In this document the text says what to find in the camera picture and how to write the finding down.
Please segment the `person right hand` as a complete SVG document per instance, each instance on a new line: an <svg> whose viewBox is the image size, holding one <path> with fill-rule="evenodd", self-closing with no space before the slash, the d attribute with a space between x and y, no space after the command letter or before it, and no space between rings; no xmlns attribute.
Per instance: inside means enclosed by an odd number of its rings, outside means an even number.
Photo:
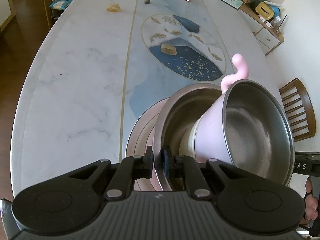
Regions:
<svg viewBox="0 0 320 240"><path fill-rule="evenodd" d="M304 196L305 200L305 214L304 219L306 222L315 220L318 217L318 200L312 195L312 183L310 178L307 179L306 184L306 194Z"/></svg>

